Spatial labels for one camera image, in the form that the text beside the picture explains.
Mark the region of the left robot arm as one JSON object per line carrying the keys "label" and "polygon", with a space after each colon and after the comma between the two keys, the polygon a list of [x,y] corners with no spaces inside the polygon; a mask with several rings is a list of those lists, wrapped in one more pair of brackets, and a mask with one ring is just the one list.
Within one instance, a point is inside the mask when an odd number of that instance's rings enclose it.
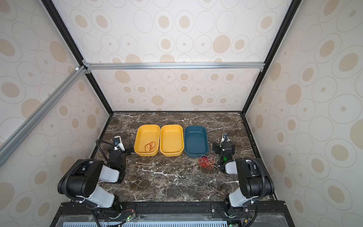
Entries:
{"label": "left robot arm", "polygon": [[58,183],[58,193],[80,203],[88,203],[95,208],[119,211],[118,196],[107,192],[99,182],[123,182],[126,175],[126,158],[133,148],[110,151],[105,164],[102,160],[79,159]]}

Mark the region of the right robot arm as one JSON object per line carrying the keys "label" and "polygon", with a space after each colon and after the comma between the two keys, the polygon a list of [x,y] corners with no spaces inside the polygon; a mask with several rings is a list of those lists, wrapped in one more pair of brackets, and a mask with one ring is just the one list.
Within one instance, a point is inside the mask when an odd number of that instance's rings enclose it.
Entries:
{"label": "right robot arm", "polygon": [[227,140],[220,144],[214,143],[212,150],[219,155],[218,169],[238,176],[239,187],[228,195],[227,203],[230,207],[246,207],[274,194],[274,183],[262,159],[234,159],[235,145]]}

